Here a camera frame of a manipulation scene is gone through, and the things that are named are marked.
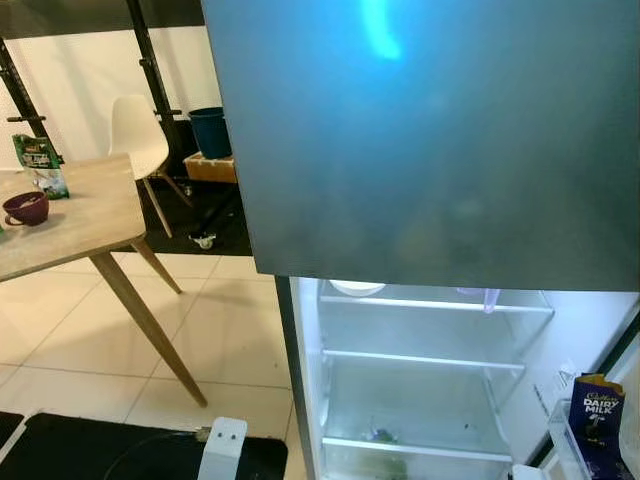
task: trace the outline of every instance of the wooden box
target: wooden box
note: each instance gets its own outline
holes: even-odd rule
[[[184,159],[191,180],[238,183],[233,157],[209,160],[198,152]]]

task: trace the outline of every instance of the mug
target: mug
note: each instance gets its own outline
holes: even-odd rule
[[[2,204],[8,215],[7,225],[40,225],[49,216],[49,198],[43,192],[27,192],[10,198]]]

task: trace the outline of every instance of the white tile floor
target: white tile floor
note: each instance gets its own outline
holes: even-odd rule
[[[244,418],[285,440],[305,475],[273,278],[251,257],[160,254],[176,295],[137,253],[114,254],[209,400],[199,408],[93,265],[0,283],[0,410],[193,429]]]

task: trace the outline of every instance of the refrigerator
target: refrigerator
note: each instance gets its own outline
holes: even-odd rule
[[[308,478],[582,478],[596,371],[640,478],[637,2],[202,6]]]

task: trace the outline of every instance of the metal pole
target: metal pole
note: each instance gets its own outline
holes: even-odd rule
[[[13,103],[16,104],[18,112],[20,112],[19,117],[9,117],[7,118],[7,121],[28,122],[36,137],[46,137],[51,141],[51,138],[42,123],[43,120],[46,120],[46,117],[38,115],[36,107],[33,105],[31,97],[29,97],[29,92],[27,92],[27,88],[24,86],[24,83],[20,78],[20,74],[13,63],[13,59],[11,58],[9,50],[4,43],[4,38],[2,37],[0,37],[0,76],[4,81],[4,84],[7,86],[7,90],[13,99]]]
[[[165,127],[169,149],[172,153],[177,154],[182,151],[182,148],[180,135],[178,134],[173,116],[180,114],[181,111],[172,110],[169,105],[169,99],[167,98],[167,93],[162,83],[158,62],[156,61],[156,55],[153,51],[153,44],[149,37],[149,29],[144,21],[139,0],[127,0],[127,6],[129,7],[129,13],[133,21],[133,30],[135,31],[138,47],[140,47],[140,54],[142,55],[139,62],[140,66],[147,77],[153,102],[156,105],[156,113],[160,115],[162,124]]]

